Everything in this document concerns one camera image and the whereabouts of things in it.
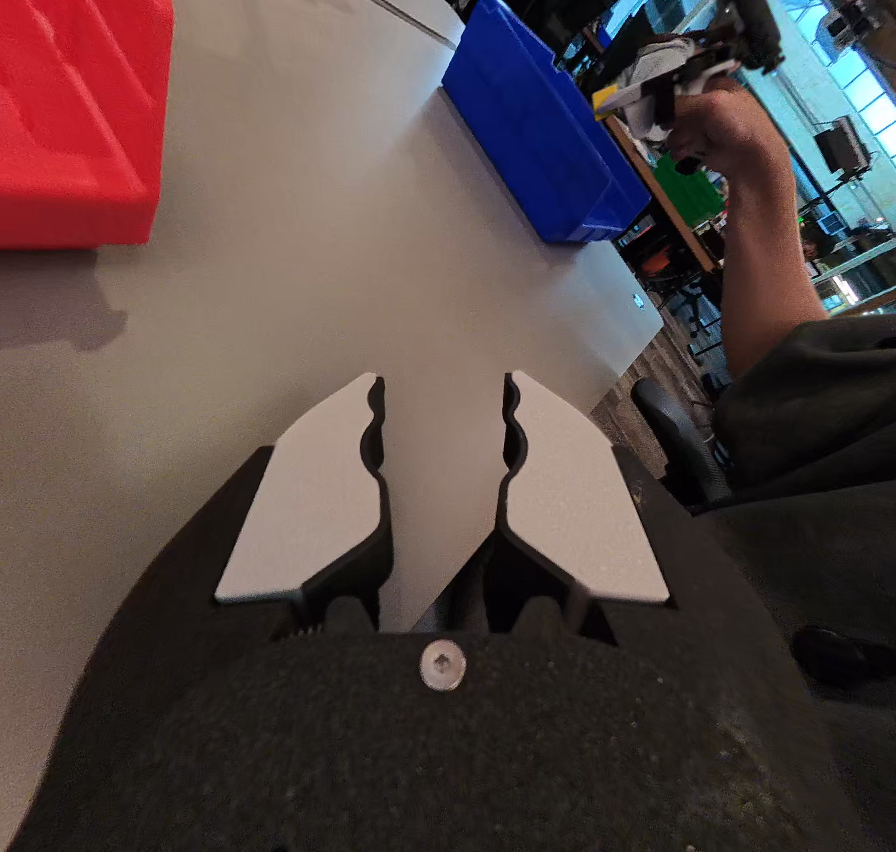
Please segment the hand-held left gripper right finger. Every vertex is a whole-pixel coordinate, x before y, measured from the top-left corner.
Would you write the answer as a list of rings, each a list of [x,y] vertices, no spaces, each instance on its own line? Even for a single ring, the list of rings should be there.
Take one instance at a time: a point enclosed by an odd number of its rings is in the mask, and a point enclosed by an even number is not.
[[[665,605],[670,591],[610,440],[522,371],[505,376],[503,417],[497,530],[511,550],[590,600]]]

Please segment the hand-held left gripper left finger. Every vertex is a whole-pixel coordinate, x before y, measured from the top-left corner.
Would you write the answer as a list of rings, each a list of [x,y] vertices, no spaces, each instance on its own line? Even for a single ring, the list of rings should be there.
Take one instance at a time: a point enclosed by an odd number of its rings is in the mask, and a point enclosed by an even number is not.
[[[385,380],[364,373],[276,441],[214,592],[221,604],[377,595],[393,567]]]

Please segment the blue plastic bin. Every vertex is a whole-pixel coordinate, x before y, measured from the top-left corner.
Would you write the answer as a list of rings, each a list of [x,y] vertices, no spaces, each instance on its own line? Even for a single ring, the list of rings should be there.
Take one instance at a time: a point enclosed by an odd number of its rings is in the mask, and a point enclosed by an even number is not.
[[[543,241],[613,241],[649,204],[574,79],[502,0],[478,0],[442,87]]]

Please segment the green box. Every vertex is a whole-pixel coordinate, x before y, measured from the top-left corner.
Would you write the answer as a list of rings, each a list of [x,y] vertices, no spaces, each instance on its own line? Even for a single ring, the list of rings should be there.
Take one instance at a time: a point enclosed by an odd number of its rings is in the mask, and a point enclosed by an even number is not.
[[[716,219],[727,208],[726,199],[703,169],[682,174],[677,164],[665,155],[655,165],[654,177],[690,230]]]

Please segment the wooden table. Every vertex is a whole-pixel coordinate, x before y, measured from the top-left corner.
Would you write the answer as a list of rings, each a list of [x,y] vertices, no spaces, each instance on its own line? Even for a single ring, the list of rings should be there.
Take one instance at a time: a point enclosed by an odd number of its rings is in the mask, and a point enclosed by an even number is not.
[[[682,219],[678,209],[671,202],[666,192],[656,180],[651,166],[645,161],[642,154],[634,145],[635,141],[633,141],[623,123],[613,116],[608,117],[603,123],[610,136],[615,139],[633,170],[651,193],[651,205],[656,206],[656,208],[659,209],[659,212],[665,217],[666,222],[675,228],[678,237],[682,240],[702,270],[710,272],[716,269],[718,265],[717,261],[713,259],[711,253],[702,244],[698,236]]]

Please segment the yellow wooden block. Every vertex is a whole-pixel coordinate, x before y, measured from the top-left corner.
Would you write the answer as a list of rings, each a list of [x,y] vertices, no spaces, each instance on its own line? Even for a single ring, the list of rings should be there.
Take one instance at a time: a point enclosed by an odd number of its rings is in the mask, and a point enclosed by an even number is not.
[[[653,96],[653,87],[648,83],[633,84],[619,88],[609,85],[591,95],[591,106],[595,118],[602,120],[616,111],[633,107],[636,103]]]

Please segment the person's right hand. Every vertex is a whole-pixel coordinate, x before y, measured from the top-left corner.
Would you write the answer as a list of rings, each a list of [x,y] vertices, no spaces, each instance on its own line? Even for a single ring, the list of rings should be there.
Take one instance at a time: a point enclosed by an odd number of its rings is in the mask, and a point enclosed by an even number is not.
[[[731,187],[794,181],[790,152],[759,101],[729,77],[715,77],[702,93],[676,99],[666,147],[680,161],[699,159]]]

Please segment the person's black chair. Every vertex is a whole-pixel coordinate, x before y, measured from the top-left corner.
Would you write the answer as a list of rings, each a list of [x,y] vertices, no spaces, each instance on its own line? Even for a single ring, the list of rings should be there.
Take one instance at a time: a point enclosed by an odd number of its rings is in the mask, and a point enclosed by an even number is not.
[[[630,394],[666,456],[666,490],[689,510],[727,499],[731,489],[715,449],[683,405],[652,378],[639,379]]]

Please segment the person's right forearm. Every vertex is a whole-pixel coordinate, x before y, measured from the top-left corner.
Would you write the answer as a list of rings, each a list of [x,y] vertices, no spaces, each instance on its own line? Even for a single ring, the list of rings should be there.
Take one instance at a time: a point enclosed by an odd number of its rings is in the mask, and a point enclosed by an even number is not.
[[[744,154],[727,179],[721,333],[738,379],[791,331],[827,315],[805,268],[788,150]]]

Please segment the red plastic bin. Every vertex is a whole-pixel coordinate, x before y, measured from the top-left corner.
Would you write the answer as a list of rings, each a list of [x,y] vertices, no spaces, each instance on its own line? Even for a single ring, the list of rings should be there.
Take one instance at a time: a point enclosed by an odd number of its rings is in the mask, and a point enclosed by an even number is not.
[[[1,248],[145,244],[172,0],[1,0]]]

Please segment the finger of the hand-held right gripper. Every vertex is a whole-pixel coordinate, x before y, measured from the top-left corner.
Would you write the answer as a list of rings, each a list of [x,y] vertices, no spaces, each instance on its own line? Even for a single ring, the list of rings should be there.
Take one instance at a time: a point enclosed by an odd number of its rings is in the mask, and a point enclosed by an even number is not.
[[[697,52],[693,40],[664,40],[641,48],[617,79],[618,92],[678,94],[678,74]]]

